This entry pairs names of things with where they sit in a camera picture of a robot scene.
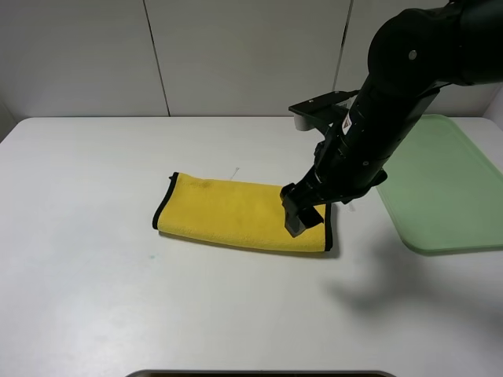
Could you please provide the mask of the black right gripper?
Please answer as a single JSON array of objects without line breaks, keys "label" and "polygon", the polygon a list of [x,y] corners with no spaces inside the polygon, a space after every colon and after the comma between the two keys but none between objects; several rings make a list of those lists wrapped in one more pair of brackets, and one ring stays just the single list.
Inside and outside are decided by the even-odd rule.
[{"label": "black right gripper", "polygon": [[285,228],[292,237],[321,224],[314,206],[323,203],[349,203],[364,196],[372,187],[387,180],[383,159],[371,160],[349,148],[343,136],[330,130],[318,143],[314,165],[297,183],[280,191],[285,211]]}]

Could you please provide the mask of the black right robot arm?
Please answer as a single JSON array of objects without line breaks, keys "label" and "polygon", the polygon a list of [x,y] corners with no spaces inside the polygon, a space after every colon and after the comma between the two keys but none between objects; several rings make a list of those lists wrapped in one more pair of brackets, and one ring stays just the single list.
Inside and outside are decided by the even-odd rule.
[{"label": "black right robot arm", "polygon": [[443,87],[500,82],[502,55],[490,39],[501,33],[499,1],[406,9],[374,35],[361,89],[291,106],[323,140],[306,175],[281,190],[288,232],[322,223],[317,206],[349,203],[384,182],[384,164]]}]

